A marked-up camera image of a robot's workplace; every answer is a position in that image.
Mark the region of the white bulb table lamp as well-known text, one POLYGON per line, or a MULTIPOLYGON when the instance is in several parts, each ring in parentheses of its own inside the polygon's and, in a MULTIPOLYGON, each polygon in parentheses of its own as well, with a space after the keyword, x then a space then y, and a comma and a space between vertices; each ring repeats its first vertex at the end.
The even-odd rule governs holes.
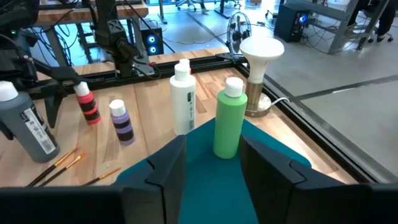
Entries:
POLYGON ((248 97, 245 115, 249 117, 265 116, 274 102, 262 92, 264 87, 264 75, 267 66, 278 59, 284 53, 284 45, 273 37, 248 37, 239 47, 241 53, 248 61, 249 76, 246 82, 245 94, 248 97))

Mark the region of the black computer tower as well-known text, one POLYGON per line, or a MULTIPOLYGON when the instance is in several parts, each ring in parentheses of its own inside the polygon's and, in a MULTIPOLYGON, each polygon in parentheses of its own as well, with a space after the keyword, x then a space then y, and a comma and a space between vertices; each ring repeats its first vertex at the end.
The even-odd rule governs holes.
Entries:
POLYGON ((300 42, 310 11, 295 4, 279 6, 274 35, 285 42, 300 42))
POLYGON ((161 55, 164 53, 164 44, 162 41, 162 28, 156 21, 146 20, 148 26, 140 21, 141 36, 144 47, 148 55, 161 55))

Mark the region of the small purple paint bottle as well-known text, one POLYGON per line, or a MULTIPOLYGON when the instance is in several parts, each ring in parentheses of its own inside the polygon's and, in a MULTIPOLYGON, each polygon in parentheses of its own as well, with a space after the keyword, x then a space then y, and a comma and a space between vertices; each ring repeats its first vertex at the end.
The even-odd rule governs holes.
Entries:
POLYGON ((124 101, 120 99, 113 100, 109 104, 109 109, 120 145, 131 145, 135 141, 135 135, 124 101))

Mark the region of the grey metal desk frame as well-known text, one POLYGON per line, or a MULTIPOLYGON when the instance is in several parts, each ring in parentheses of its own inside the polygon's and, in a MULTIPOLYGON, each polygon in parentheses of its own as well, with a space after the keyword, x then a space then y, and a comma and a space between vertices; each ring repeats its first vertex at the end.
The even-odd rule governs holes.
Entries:
POLYGON ((317 1, 318 0, 287 0, 287 3, 295 4, 304 9, 308 9, 310 12, 314 12, 315 14, 321 16, 329 17, 330 19, 334 19, 340 23, 337 30, 321 26, 316 22, 312 23, 312 25, 325 31, 331 32, 335 35, 328 51, 328 54, 335 54, 343 48, 342 44, 345 39, 359 39, 359 43, 356 49, 361 50, 365 41, 373 36, 374 32, 377 30, 376 23, 379 21, 379 18, 381 17, 390 0, 380 0, 380 3, 372 14, 367 26, 361 25, 355 27, 355 30, 361 30, 361 32, 355 34, 346 33, 346 28, 352 12, 354 11, 359 0, 349 0, 346 9, 338 9, 331 6, 324 6, 322 4, 318 4, 317 1))

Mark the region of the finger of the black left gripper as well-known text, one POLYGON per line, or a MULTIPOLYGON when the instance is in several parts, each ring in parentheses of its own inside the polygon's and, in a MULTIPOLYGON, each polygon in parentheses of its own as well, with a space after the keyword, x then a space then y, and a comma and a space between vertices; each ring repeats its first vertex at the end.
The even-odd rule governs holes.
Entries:
POLYGON ((67 92, 60 83, 48 83, 40 90, 45 103, 47 122, 51 128, 54 128, 60 105, 63 99, 67 97, 67 92))
POLYGON ((72 67, 52 67, 50 77, 60 82, 72 81, 74 85, 79 85, 82 82, 82 78, 72 67))

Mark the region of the person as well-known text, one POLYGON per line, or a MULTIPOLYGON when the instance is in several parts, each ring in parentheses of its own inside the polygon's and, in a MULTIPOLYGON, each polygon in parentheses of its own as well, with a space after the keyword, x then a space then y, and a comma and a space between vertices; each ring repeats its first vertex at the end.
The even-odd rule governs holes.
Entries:
MULTIPOLYGON (((356 25, 356 17, 359 11, 366 9, 371 0, 358 0, 357 5, 349 19, 347 32, 352 32, 356 25)), ((391 29, 392 23, 396 16, 398 0, 390 0, 379 18, 379 28, 377 29, 377 42, 382 42, 386 38, 386 34, 391 29)))

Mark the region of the small red paint bottle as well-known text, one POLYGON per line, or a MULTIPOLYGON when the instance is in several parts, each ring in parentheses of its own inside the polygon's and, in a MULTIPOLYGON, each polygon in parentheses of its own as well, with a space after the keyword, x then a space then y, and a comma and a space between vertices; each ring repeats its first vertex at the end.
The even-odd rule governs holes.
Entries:
POLYGON ((80 82, 73 86, 76 99, 88 124, 96 124, 101 120, 101 115, 95 101, 93 92, 88 88, 87 82, 80 82))

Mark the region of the large grey paint bottle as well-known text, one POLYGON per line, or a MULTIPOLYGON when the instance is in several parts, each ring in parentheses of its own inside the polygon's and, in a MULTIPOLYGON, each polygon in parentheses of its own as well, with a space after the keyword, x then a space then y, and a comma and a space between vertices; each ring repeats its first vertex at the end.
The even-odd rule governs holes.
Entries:
POLYGON ((29 94, 17 91, 9 81, 0 81, 0 131, 9 140, 18 140, 36 163, 48 162, 60 152, 29 94))

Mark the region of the black handle paintbrush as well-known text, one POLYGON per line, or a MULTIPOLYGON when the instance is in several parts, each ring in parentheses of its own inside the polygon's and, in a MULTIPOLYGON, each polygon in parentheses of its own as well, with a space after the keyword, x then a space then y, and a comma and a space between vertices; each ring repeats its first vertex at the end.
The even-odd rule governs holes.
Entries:
POLYGON ((75 151, 78 150, 78 147, 74 148, 72 151, 68 152, 67 154, 65 154, 64 156, 62 156, 56 163, 54 163, 53 165, 51 165, 48 169, 46 169, 45 171, 43 171, 43 173, 41 173, 39 176, 37 176, 31 183, 29 183, 27 186, 28 187, 33 187, 35 186, 38 182, 40 182, 42 179, 44 179, 46 176, 48 176, 51 171, 53 171, 54 169, 56 169, 58 166, 60 166, 65 160, 68 159, 69 156, 71 156, 73 153, 75 153, 75 151))
POLYGON ((54 179, 56 179, 58 176, 60 176, 61 174, 63 174, 66 170, 68 170, 69 168, 71 168, 72 166, 74 166, 77 162, 79 162, 80 160, 82 160, 83 158, 85 158, 87 155, 87 153, 82 153, 80 154, 78 157, 76 157, 73 161, 71 161, 68 165, 66 165, 65 167, 63 167, 62 169, 60 169, 57 173, 55 173, 54 175, 52 175, 49 179, 45 180, 44 182, 42 182, 39 187, 43 187, 47 184, 49 184, 51 181, 53 181, 54 179))
POLYGON ((114 170, 109 171, 109 172, 107 172, 105 174, 102 174, 101 176, 98 176, 98 177, 88 181, 87 183, 83 184, 83 186, 93 185, 94 183, 99 182, 100 180, 107 178, 108 176, 114 174, 115 172, 118 172, 120 169, 121 168, 118 167, 117 169, 114 169, 114 170))

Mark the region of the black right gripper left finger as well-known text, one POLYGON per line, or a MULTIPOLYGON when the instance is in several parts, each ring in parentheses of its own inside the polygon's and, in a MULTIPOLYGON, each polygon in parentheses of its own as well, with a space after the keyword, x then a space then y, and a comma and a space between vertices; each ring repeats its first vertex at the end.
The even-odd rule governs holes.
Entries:
POLYGON ((0 188, 0 224, 177 224, 185 153, 180 135, 111 185, 0 188))

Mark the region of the large white paint bottle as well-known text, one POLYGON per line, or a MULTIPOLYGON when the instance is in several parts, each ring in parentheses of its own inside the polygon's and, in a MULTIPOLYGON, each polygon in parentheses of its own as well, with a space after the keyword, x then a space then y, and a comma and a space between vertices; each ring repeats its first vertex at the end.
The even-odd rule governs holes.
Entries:
POLYGON ((176 64, 174 72, 169 80, 174 133, 183 135, 195 129, 196 79, 186 63, 176 64))

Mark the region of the black floor fan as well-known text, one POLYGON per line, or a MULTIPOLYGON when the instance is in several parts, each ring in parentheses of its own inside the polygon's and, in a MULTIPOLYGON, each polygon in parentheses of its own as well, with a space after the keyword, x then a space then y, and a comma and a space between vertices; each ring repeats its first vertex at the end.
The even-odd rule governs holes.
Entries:
POLYGON ((243 40, 251 36, 251 22, 243 12, 233 14, 227 26, 226 45, 229 49, 229 57, 237 59, 242 57, 240 45, 243 40))

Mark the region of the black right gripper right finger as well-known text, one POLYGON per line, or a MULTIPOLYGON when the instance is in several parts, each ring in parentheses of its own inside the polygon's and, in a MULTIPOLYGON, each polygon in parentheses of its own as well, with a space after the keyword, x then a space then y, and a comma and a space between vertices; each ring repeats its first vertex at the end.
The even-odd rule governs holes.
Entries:
POLYGON ((398 224, 398 184, 344 184, 245 135, 239 156, 259 224, 398 224))

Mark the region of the teal plastic bin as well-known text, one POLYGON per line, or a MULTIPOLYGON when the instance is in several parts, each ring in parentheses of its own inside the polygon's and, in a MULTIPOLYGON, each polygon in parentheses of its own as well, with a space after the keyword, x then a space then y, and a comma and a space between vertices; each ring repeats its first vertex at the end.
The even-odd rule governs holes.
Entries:
POLYGON ((258 224, 239 156, 213 152, 215 120, 186 137, 185 181, 177 224, 258 224))

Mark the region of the large green paint bottle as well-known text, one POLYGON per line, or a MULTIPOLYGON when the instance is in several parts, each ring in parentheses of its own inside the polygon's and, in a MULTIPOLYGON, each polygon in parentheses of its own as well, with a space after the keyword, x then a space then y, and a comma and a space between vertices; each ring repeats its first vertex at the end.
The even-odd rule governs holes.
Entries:
POLYGON ((222 159, 234 157, 238 150, 248 102, 243 87, 242 79, 229 77, 217 96, 213 152, 222 159))

